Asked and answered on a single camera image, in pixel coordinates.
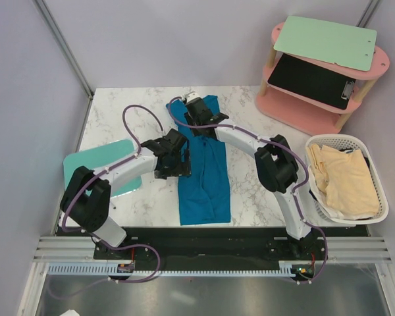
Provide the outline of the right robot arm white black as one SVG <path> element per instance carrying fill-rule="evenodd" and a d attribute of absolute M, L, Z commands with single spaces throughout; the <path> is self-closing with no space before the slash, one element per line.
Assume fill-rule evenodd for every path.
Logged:
<path fill-rule="evenodd" d="M 273 193 L 286 223 L 286 232 L 293 238 L 288 243 L 290 255 L 303 259 L 312 251 L 306 238 L 311 232 L 300 205 L 299 188 L 309 180 L 298 180 L 299 167 L 305 167 L 302 159 L 290 149 L 285 137 L 278 135 L 265 139 L 238 126 L 223 113 L 214 114 L 203 98 L 191 93 L 184 98 L 184 117 L 195 136 L 206 136 L 239 149 L 254 158 L 261 185 Z"/>

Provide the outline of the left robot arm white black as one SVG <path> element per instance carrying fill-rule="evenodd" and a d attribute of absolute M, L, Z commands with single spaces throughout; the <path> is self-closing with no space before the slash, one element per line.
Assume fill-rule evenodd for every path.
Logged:
<path fill-rule="evenodd" d="M 131 180 L 152 172 L 157 179 L 190 176 L 190 141 L 175 129 L 167 135 L 148 140 L 137 153 L 123 157 L 113 164 L 89 169 L 80 166 L 74 170 L 60 202 L 65 214 L 62 229 L 71 218 L 80 228 L 109 245 L 109 252 L 124 259 L 131 252 L 125 229 L 109 216 L 111 194 Z"/>

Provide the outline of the blue t shirt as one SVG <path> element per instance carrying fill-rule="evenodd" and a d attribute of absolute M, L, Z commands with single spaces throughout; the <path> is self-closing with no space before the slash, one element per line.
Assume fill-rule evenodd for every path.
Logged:
<path fill-rule="evenodd" d="M 178 179 L 181 225 L 229 223 L 230 183 L 226 146 L 212 138 L 194 136 L 185 127 L 186 107 L 180 100 L 166 105 L 181 122 L 178 131 L 190 141 L 191 176 Z"/>

